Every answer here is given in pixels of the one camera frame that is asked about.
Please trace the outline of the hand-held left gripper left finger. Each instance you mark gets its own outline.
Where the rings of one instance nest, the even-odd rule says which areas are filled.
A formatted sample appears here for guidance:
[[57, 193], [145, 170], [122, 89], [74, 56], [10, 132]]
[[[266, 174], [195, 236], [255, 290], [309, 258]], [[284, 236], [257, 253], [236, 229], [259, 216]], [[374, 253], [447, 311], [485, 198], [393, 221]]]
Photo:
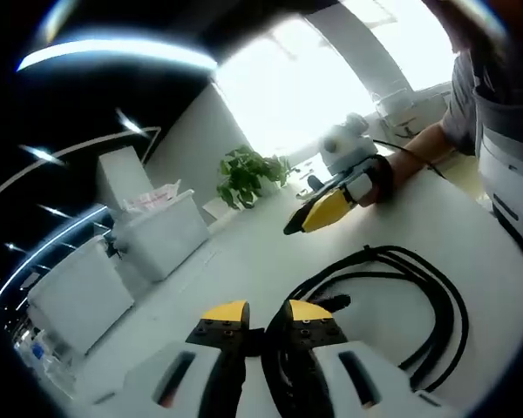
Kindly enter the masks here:
[[100, 417], [235, 417], [246, 378], [249, 304], [206, 311], [184, 341], [171, 342], [98, 398]]

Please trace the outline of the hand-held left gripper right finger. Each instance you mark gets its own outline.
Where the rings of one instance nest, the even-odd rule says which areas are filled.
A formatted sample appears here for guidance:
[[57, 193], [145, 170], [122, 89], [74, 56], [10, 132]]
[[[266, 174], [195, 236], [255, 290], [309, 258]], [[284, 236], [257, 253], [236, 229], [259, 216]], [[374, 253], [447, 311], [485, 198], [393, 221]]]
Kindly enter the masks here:
[[411, 388], [404, 371], [348, 340], [329, 311], [303, 300], [285, 300], [266, 329], [265, 378], [282, 417], [458, 414]]

